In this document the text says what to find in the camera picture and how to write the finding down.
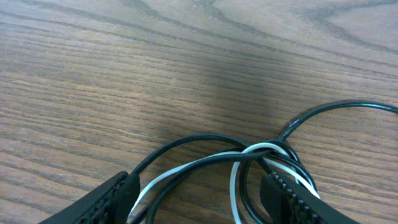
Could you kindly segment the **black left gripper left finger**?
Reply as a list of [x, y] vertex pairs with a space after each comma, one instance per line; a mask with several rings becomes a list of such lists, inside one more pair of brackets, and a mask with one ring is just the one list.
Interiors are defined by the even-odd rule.
[[140, 188], [137, 174], [121, 171], [40, 224], [126, 223]]

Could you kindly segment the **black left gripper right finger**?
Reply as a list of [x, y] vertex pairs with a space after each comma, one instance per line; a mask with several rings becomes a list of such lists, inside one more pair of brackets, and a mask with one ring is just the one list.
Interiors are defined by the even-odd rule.
[[276, 224], [358, 224], [277, 172], [263, 177], [259, 195]]

